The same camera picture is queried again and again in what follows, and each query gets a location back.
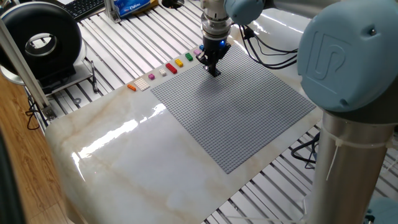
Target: blue label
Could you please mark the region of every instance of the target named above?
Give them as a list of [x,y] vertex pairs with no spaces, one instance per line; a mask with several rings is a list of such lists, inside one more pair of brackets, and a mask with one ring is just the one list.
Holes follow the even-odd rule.
[[137,11],[148,4],[150,4],[150,0],[117,0],[114,2],[114,5],[119,8],[119,14],[121,17]]

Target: metal pole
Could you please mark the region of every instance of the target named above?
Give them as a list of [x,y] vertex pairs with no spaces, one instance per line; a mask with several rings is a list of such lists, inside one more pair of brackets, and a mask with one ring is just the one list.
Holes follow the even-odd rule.
[[324,112],[309,224],[363,223],[393,129]]
[[21,76],[26,87],[33,96],[37,106],[43,111],[48,119],[54,119],[55,113],[51,109],[48,99],[45,97],[43,90],[37,83],[32,71],[26,63],[24,57],[19,51],[14,39],[11,37],[6,25],[0,19],[0,46],[4,49],[4,52],[9,57],[14,68],[17,70],[19,76]]
[[121,22],[119,13],[116,10],[116,6],[113,3],[113,0],[104,0],[105,3],[105,14],[115,23]]

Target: robot logo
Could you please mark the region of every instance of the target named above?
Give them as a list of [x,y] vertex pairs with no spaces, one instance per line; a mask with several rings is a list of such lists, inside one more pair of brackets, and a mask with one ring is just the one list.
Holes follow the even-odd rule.
[[307,71],[312,70],[313,77],[323,80],[327,75],[335,76],[344,65],[346,51],[351,45],[328,34],[316,32]]

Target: white lego brick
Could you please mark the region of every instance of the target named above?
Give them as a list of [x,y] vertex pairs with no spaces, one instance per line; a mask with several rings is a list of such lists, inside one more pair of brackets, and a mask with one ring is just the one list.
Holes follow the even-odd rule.
[[159,69],[159,73],[160,73],[162,76],[166,76],[166,75],[167,75],[166,71],[165,71],[163,68]]
[[145,82],[145,80],[143,80],[142,78],[139,78],[136,81],[134,81],[134,84],[136,84],[141,91],[144,91],[149,88],[148,83]]

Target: yellow lego brick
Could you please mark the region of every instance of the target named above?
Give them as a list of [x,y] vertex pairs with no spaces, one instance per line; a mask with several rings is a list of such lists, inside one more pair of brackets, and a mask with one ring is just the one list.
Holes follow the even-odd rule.
[[184,64],[182,63],[182,61],[180,59],[175,59],[175,63],[181,68],[184,66]]

